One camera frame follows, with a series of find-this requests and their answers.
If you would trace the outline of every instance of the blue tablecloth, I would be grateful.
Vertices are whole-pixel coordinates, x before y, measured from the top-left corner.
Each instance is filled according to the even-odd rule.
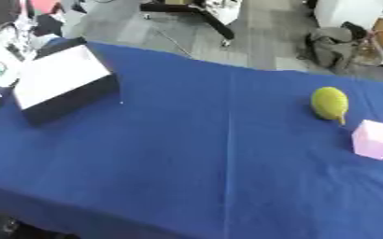
[[[350,141],[383,121],[383,83],[91,45],[121,96],[37,128],[9,100],[0,211],[94,239],[383,238],[383,162]],[[313,116],[322,86],[348,95],[346,127]]]

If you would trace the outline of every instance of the gray bag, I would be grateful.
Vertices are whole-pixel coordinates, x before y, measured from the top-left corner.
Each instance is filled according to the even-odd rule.
[[[348,28],[319,28],[305,36],[305,56],[318,65],[341,72],[346,69],[356,48]]]

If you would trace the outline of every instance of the pink cube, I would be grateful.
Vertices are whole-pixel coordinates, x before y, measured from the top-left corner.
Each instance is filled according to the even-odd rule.
[[[356,154],[383,161],[383,123],[365,119],[352,138]]]

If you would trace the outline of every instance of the gray floor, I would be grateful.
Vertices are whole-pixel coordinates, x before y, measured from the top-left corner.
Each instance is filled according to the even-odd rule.
[[[151,13],[147,21],[138,0],[98,4],[87,0],[88,14],[68,12],[65,35],[89,40],[173,52],[188,57],[173,40],[197,60],[266,70],[298,70],[331,74],[311,62],[296,59],[296,46],[316,27],[302,0],[244,0],[240,17],[231,27],[236,40],[222,48],[222,37],[198,16]],[[383,68],[353,65],[347,77],[383,81]]]

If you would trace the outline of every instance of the yellow ball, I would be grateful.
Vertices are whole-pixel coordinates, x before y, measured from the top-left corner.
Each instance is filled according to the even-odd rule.
[[[326,120],[339,120],[341,125],[346,124],[345,115],[348,111],[348,98],[334,87],[317,89],[311,98],[311,106],[315,113]]]

